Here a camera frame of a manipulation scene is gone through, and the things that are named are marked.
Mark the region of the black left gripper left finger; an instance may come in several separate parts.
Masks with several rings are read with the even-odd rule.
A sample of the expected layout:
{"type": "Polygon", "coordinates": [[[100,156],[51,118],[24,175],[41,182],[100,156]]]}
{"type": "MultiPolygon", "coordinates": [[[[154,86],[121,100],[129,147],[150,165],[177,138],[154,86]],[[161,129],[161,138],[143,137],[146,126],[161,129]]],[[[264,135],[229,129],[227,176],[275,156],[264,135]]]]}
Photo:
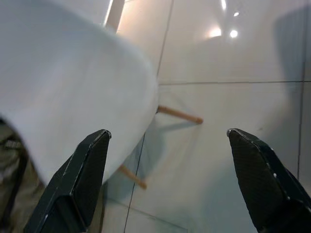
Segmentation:
{"type": "Polygon", "coordinates": [[[102,186],[111,133],[98,130],[79,143],[45,188],[25,233],[85,233],[102,186]]]}

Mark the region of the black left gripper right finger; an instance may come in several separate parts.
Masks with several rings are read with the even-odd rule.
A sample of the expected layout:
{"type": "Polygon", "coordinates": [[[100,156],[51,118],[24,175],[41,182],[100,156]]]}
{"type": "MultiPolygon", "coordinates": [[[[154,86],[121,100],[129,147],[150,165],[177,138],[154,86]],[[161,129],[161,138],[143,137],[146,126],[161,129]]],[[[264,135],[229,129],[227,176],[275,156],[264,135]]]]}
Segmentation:
{"type": "Polygon", "coordinates": [[[274,150],[241,129],[229,129],[238,184],[259,233],[309,233],[311,198],[274,150]]]}

